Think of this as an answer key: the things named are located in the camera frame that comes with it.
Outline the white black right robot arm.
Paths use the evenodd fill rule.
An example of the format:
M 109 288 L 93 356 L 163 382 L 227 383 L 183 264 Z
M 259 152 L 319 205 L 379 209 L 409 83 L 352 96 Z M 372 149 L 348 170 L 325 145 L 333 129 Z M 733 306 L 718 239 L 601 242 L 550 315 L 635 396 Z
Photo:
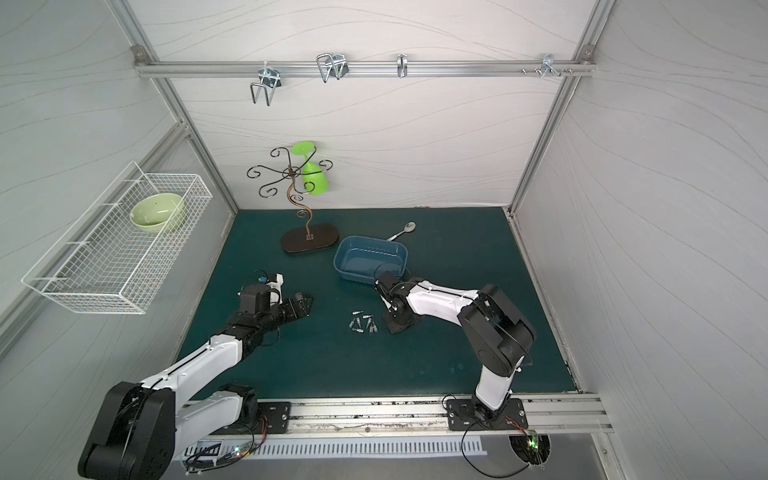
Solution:
M 393 335 L 427 316 L 461 327 L 482 364 L 473 395 L 474 414 L 483 425 L 497 420 L 537 336 L 507 295 L 491 284 L 480 290 L 457 290 L 418 277 L 401 280 L 388 271 L 380 274 L 374 287 L 386 306 L 383 320 Z

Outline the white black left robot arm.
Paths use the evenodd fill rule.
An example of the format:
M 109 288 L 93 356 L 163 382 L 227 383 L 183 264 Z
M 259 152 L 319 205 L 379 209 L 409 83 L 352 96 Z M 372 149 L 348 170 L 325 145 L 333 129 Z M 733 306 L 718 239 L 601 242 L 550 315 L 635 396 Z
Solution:
M 282 278 L 246 286 L 240 306 L 202 346 L 138 383 L 120 382 L 105 395 L 78 462 L 86 479 L 159 479 L 172 460 L 207 435 L 230 426 L 250 436 L 237 461 L 260 446 L 268 418 L 255 391 L 226 385 L 208 398 L 195 396 L 259 348 L 265 336 L 310 315 L 314 298 L 285 297 Z

